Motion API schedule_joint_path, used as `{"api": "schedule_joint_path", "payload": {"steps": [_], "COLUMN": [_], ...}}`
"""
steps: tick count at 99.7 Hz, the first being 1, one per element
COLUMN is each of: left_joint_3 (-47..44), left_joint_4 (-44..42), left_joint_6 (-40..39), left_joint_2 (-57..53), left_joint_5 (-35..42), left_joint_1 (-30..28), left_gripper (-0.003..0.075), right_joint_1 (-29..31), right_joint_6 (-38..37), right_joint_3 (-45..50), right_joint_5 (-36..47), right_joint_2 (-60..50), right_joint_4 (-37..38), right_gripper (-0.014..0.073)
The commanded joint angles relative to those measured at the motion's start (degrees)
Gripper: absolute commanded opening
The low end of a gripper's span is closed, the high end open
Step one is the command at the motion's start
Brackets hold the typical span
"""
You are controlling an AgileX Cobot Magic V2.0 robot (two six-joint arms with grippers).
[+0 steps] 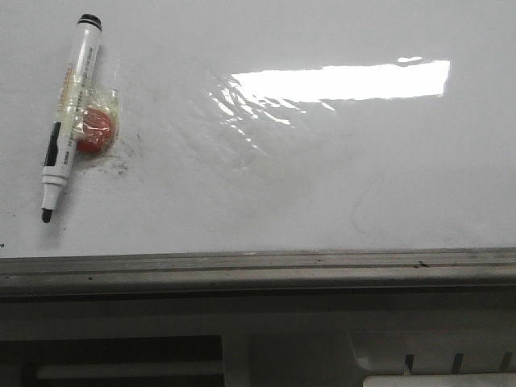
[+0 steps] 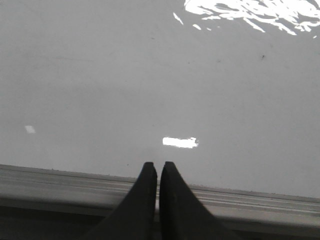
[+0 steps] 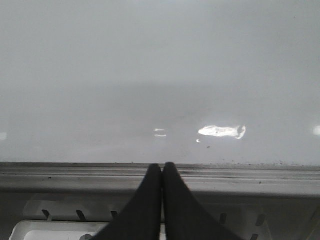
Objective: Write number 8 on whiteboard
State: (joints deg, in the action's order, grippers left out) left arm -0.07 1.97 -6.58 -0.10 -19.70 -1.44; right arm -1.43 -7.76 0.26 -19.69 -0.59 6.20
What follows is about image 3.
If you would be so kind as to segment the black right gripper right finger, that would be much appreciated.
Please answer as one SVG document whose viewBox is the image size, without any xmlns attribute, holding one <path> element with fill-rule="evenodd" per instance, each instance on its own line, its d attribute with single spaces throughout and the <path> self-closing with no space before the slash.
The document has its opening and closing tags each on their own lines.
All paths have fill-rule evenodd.
<svg viewBox="0 0 320 240">
<path fill-rule="evenodd" d="M 239 240 L 196 200 L 176 165 L 167 162 L 162 172 L 165 232 L 168 240 Z"/>
</svg>

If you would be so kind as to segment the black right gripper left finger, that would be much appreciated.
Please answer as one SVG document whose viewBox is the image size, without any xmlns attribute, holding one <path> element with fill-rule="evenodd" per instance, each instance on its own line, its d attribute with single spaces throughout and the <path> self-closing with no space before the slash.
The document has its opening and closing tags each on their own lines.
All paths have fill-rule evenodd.
<svg viewBox="0 0 320 240">
<path fill-rule="evenodd" d="M 151 164 L 124 209 L 94 240 L 158 240 L 162 215 L 162 171 Z"/>
</svg>

